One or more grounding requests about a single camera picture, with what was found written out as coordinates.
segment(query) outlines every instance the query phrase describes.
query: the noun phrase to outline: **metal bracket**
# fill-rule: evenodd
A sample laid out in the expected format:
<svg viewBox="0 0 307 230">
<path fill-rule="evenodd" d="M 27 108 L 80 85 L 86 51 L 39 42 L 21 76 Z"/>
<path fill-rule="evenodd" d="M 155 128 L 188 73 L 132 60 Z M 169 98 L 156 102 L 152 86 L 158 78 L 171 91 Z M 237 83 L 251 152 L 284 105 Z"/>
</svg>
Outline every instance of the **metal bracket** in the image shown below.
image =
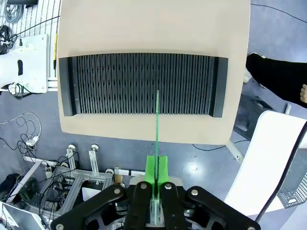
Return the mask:
<svg viewBox="0 0 307 230">
<path fill-rule="evenodd" d="M 68 162 L 69 162 L 71 170 L 76 169 L 75 159 L 73 157 L 73 153 L 75 151 L 76 151 L 76 146 L 74 145 L 69 145 L 68 148 L 66 149 L 66 157 L 68 158 Z"/>
<path fill-rule="evenodd" d="M 88 151 L 90 155 L 90 161 L 91 161 L 91 166 L 92 166 L 92 171 L 94 173 L 98 173 L 98 164 L 97 164 L 97 158 L 96 158 L 96 152 L 99 150 L 99 146 L 96 144 L 91 145 L 90 151 Z"/>
</svg>

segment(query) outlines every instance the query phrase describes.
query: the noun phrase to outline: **black slot divider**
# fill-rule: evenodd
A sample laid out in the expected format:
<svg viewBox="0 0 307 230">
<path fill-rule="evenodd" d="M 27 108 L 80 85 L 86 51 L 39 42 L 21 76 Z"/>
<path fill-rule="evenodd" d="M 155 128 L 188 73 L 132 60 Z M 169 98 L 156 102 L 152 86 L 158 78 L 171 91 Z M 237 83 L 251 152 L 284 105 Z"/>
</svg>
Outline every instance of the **black slot divider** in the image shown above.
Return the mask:
<svg viewBox="0 0 307 230">
<path fill-rule="evenodd" d="M 65 115 L 154 114 L 157 90 L 161 114 L 223 114 L 226 58 L 124 53 L 60 59 Z"/>
</svg>

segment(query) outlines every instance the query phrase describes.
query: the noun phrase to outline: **gray floor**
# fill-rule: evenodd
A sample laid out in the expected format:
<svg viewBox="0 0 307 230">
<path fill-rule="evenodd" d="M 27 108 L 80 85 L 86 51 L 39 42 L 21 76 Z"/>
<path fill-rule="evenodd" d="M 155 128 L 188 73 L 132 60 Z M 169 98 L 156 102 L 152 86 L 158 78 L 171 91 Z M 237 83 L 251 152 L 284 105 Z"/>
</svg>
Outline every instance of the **gray floor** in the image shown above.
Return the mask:
<svg viewBox="0 0 307 230">
<path fill-rule="evenodd" d="M 252 0 L 256 4 L 269 4 L 299 18 L 307 20 L 307 2 L 305 0 Z M 248 52 L 257 52 L 268 58 L 287 61 L 307 62 L 307 24 L 291 18 L 273 9 L 252 6 L 250 18 L 250 36 Z M 269 90 L 265 90 L 251 80 L 243 86 L 243 92 L 258 95 L 277 111 L 282 112 L 285 101 Z M 154 154 L 154 143 L 150 141 L 98 138 L 62 133 L 59 123 L 58 98 L 56 92 L 33 95 L 18 101 L 8 93 L 0 96 L 0 121 L 8 120 L 19 114 L 31 111 L 37 114 L 43 126 L 42 135 L 37 145 L 37 157 L 57 159 L 65 154 L 71 143 L 77 145 L 80 154 L 81 168 L 91 168 L 88 150 L 92 143 L 100 146 L 97 153 L 100 171 L 120 166 L 124 169 L 144 170 L 146 156 Z M 307 118 L 306 109 L 293 104 L 291 115 Z M 0 137 L 15 146 L 25 127 L 18 127 L 15 122 L 0 125 Z M 233 133 L 232 140 L 242 140 Z M 248 142 L 238 143 L 238 148 L 245 153 Z M 210 149 L 216 146 L 198 146 Z M 1 164 L 0 181 L 9 173 L 22 173 L 25 164 L 20 153 L 0 144 Z M 224 199 L 239 170 L 239 164 L 226 149 L 203 152 L 188 144 L 160 143 L 159 152 L 167 155 L 169 174 L 181 177 L 184 187 L 200 185 L 220 199 Z M 35 173 L 39 180 L 44 178 L 42 169 Z M 260 224 L 263 230 L 278 230 L 287 221 L 295 208 L 279 210 L 264 215 Z"/>
</svg>

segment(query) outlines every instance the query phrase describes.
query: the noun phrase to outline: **white cable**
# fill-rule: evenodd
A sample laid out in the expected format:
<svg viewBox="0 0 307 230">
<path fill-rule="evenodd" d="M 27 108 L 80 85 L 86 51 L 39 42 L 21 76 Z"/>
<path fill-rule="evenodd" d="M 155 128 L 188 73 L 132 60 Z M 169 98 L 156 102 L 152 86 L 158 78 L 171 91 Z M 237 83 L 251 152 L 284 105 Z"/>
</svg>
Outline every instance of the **white cable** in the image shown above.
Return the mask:
<svg viewBox="0 0 307 230">
<path fill-rule="evenodd" d="M 34 115 L 34 116 L 37 118 L 37 120 L 38 120 L 38 122 L 39 122 L 39 134 L 38 134 L 37 136 L 39 137 L 40 134 L 42 133 L 42 123 L 40 123 L 40 120 L 38 119 L 38 117 L 36 116 L 36 114 L 34 114 L 34 113 L 32 113 L 32 112 L 24 112 L 23 114 L 21 114 L 21 115 L 15 117 L 15 118 L 13 118 L 13 119 L 11 119 L 11 120 L 9 120 L 9 121 L 0 122 L 0 124 L 9 123 L 9 122 L 11 122 L 11 121 L 13 121 L 13 120 L 16 120 L 17 118 L 19 118 L 19 117 L 25 115 L 25 114 L 32 114 L 32 115 Z"/>
</svg>

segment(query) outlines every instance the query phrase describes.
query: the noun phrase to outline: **perforated metal plate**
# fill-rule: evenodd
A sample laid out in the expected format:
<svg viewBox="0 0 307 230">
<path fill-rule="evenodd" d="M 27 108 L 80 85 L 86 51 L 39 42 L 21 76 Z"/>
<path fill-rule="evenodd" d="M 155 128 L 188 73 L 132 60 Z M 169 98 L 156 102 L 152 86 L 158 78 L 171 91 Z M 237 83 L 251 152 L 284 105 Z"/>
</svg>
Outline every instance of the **perforated metal plate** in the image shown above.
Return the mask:
<svg viewBox="0 0 307 230">
<path fill-rule="evenodd" d="M 299 149 L 292 161 L 285 181 L 277 194 L 284 208 L 307 200 L 307 150 Z"/>
</svg>

